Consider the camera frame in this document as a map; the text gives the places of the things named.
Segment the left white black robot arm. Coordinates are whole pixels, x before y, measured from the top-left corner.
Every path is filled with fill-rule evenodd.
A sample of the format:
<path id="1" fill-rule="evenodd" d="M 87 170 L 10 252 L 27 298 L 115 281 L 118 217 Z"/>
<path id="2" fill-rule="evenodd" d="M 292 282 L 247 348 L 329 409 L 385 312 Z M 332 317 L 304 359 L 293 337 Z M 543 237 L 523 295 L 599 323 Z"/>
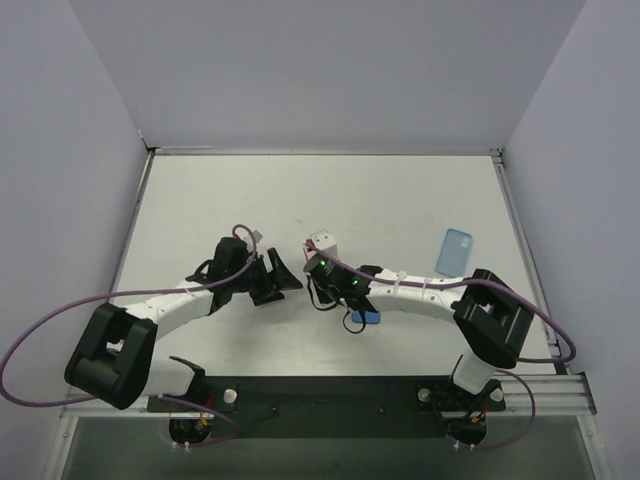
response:
<path id="1" fill-rule="evenodd" d="M 204 369 L 177 356 L 155 354 L 156 342 L 216 313 L 236 294 L 247 294 L 255 306 L 262 306 L 302 287 L 276 249 L 261 255 L 247 240 L 224 237 L 212 258 L 173 293 L 123 307 L 100 304 L 67 363 L 64 379 L 119 410 L 141 396 L 169 396 L 179 409 L 196 410 L 210 395 Z"/>

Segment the black smartphone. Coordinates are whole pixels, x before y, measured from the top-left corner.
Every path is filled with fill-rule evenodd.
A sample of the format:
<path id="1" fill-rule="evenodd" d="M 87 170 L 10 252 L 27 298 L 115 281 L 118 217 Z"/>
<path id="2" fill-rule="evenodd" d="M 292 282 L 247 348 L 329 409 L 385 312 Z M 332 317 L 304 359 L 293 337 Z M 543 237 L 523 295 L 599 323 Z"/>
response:
<path id="1" fill-rule="evenodd" d="M 360 312 L 352 312 L 350 315 L 351 321 L 354 324 L 362 324 L 365 322 L 367 325 L 377 325 L 382 320 L 382 314 L 380 312 L 365 311 L 365 316 L 362 316 Z"/>

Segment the light blue phone case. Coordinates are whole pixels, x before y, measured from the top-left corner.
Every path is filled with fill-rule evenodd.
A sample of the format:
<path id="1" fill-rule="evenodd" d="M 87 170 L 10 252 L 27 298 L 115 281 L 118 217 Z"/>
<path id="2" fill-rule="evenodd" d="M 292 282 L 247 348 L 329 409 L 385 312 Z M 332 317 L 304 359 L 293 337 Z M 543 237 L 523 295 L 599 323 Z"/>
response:
<path id="1" fill-rule="evenodd" d="M 441 245 L 435 271 L 446 277 L 460 277 L 465 271 L 473 248 L 471 234 L 449 228 Z"/>

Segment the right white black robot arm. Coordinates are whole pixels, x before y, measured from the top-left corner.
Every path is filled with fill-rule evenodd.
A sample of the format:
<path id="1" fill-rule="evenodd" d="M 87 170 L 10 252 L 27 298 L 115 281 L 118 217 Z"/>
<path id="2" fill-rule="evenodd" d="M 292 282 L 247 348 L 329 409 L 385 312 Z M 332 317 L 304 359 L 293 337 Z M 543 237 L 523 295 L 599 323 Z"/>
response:
<path id="1" fill-rule="evenodd" d="M 314 256 L 304 272 L 321 304 L 344 306 L 359 319 L 402 312 L 455 324 L 468 348 L 452 381 L 471 395 L 480 394 L 497 371 L 517 365 L 533 322 L 533 313 L 484 269 L 476 270 L 475 283 L 468 285 L 464 278 L 416 277 L 372 265 L 355 270 Z"/>

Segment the pink phone case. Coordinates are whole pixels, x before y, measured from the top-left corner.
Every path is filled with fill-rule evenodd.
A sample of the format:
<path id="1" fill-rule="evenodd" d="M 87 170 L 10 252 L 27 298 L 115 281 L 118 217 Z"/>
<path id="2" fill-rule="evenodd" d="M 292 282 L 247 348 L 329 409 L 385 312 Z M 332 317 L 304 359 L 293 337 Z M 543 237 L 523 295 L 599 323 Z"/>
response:
<path id="1" fill-rule="evenodd" d="M 309 260 L 310 250 L 308 249 L 308 245 L 306 242 L 303 244 L 302 252 L 303 252 L 304 260 L 305 262 L 307 262 Z"/>

